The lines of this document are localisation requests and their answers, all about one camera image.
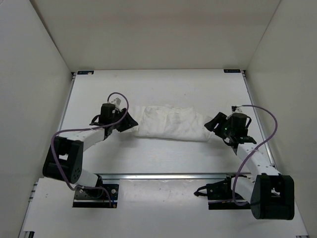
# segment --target wall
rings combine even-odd
[[[279,0],[31,0],[72,71],[245,69]]]
[[[270,143],[278,168],[295,180],[310,237],[317,237],[317,1],[283,0],[247,69],[256,102],[279,129]],[[272,119],[262,114],[267,132]]]
[[[71,74],[28,0],[0,3],[0,237],[16,238]]]

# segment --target towel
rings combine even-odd
[[[138,137],[189,141],[208,141],[211,137],[211,132],[204,127],[211,118],[195,112],[194,108],[133,107],[129,113],[139,124],[132,128]]]

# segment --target table surface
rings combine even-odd
[[[194,107],[211,118],[220,111],[229,115],[232,105],[251,103],[241,73],[222,69],[97,70],[76,76],[62,129],[87,127],[111,92],[126,95],[132,107]],[[261,142],[253,109],[243,108],[243,112],[253,119],[249,134]],[[261,151],[268,159],[265,147]],[[234,173],[240,164],[232,149],[216,136],[209,142],[192,142],[138,138],[117,131],[89,148],[83,159],[83,168],[99,174]]]
[[[120,180],[117,209],[73,208],[74,192],[38,182],[24,231],[34,238],[295,238],[307,235],[296,207],[292,221],[256,220],[250,210],[208,210],[193,192],[212,180]]]

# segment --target folded cloth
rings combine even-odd
[[[132,128],[135,136],[176,140],[208,141],[211,137],[204,124],[211,120],[194,108],[134,107],[129,113],[139,126]]]

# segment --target metal bar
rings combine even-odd
[[[228,174],[99,174],[104,180],[113,179],[223,179]]]
[[[66,101],[66,104],[65,104],[65,107],[64,107],[62,118],[61,118],[60,123],[59,123],[58,130],[61,130],[61,128],[63,126],[63,123],[64,123],[64,119],[65,119],[66,111],[67,111],[67,108],[68,108],[71,92],[73,91],[73,87],[74,87],[74,83],[75,83],[75,78],[76,78],[76,73],[74,73],[74,75],[72,77],[72,80],[71,80],[71,85],[70,85],[70,89],[69,89],[69,92],[68,92],[67,101]]]
[[[243,70],[242,70],[242,76],[243,76],[244,83],[245,83],[245,85],[247,87],[247,91],[248,91],[248,94],[249,94],[249,98],[250,98],[251,104],[254,105],[254,100],[253,100],[251,92],[250,92],[250,87],[248,85],[247,78],[246,78],[246,75],[245,75]],[[257,122],[258,122],[258,125],[259,125],[259,128],[260,128],[260,132],[261,132],[261,135],[262,135],[262,139],[265,140],[266,136],[265,136],[265,132],[264,132],[264,129],[263,129],[263,126],[262,126],[258,111],[256,110],[256,108],[253,108],[253,111],[254,111],[254,114],[256,115],[256,119],[257,119]],[[273,158],[273,155],[272,155],[272,152],[271,152],[271,149],[270,149],[268,143],[265,143],[264,145],[265,145],[266,152],[267,152],[268,159],[269,159],[270,163],[275,165],[274,158]]]

